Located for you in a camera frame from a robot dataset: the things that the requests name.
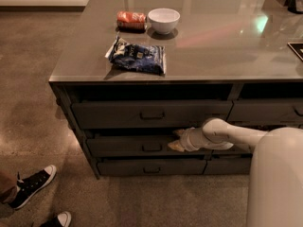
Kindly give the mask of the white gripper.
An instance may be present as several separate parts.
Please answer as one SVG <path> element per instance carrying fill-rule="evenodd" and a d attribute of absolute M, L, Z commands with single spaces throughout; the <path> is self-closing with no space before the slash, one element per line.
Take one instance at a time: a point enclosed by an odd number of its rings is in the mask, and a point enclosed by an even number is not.
<path fill-rule="evenodd" d="M 189 151 L 197 151 L 200 147 L 200 130 L 196 128 L 188 128 L 186 130 L 184 129 L 179 129 L 173 131 L 173 134 L 176 136 L 179 136 L 180 139 L 168 143 L 168 147 L 179 151 L 179 152 L 184 152 Z"/>

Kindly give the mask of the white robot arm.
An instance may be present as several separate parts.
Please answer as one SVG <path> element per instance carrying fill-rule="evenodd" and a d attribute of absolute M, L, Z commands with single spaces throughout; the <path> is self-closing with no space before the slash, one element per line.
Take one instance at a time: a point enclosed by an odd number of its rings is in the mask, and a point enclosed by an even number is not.
<path fill-rule="evenodd" d="M 259 131 L 211 118 L 175 134 L 169 147 L 181 152 L 237 146 L 253 153 L 246 227 L 303 227 L 302 129 Z"/>

